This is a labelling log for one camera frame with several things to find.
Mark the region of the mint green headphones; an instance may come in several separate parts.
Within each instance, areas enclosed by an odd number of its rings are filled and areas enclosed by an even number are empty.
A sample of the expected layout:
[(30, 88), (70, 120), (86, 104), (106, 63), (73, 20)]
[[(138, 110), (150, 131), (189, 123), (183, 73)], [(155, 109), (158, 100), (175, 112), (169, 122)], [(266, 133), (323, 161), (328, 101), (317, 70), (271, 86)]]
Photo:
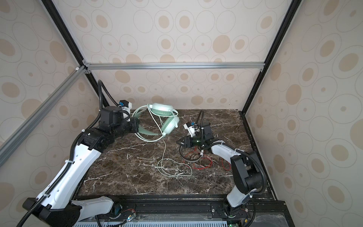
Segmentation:
[(145, 142), (157, 142), (178, 128), (179, 113), (173, 106), (153, 103), (139, 107), (132, 113), (132, 117), (139, 119), (140, 115), (147, 111), (152, 117), (160, 133), (155, 133), (138, 126), (138, 132), (134, 133), (140, 140)]

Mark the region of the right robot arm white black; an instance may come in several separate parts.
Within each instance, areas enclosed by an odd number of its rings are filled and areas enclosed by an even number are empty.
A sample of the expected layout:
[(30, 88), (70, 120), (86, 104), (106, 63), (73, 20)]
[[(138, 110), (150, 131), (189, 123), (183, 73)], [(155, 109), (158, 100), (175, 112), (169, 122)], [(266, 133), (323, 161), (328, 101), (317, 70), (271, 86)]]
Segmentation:
[(267, 188), (267, 177), (255, 152), (234, 148), (214, 136), (210, 123), (204, 123), (204, 111), (200, 111), (195, 122), (183, 125), (188, 131), (177, 141), (179, 154), (187, 163), (196, 163), (212, 153), (230, 164), (234, 187), (226, 199), (231, 208), (246, 204)]

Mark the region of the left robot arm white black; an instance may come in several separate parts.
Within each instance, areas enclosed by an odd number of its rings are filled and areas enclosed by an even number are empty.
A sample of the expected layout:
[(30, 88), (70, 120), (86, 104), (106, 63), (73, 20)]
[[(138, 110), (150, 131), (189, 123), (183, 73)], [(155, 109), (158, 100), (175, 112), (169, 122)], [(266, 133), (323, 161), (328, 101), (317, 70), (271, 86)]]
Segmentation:
[(69, 159), (51, 183), (36, 198), (27, 198), (23, 203), (27, 212), (17, 224), (19, 227), (31, 215), (51, 227), (72, 227), (78, 221), (111, 211), (114, 201), (108, 196), (84, 201), (74, 201), (73, 196), (89, 168), (109, 145), (139, 131), (139, 120), (131, 117), (131, 103), (126, 100), (103, 107), (103, 93), (109, 92), (101, 80), (97, 85), (98, 116), (75, 138)]

